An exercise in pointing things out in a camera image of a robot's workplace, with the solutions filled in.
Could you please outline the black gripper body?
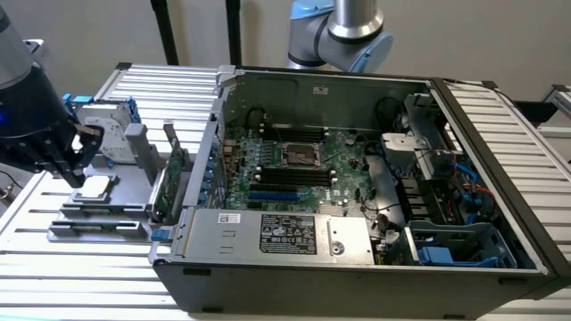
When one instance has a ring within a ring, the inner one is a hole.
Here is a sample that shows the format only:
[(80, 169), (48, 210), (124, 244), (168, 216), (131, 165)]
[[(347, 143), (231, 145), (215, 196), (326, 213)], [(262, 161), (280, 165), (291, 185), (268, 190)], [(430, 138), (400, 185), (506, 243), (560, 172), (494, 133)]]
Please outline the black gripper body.
[(1, 163), (28, 172), (48, 171), (41, 134), (75, 139), (75, 122), (44, 70), (33, 65), (27, 77), (1, 90)]

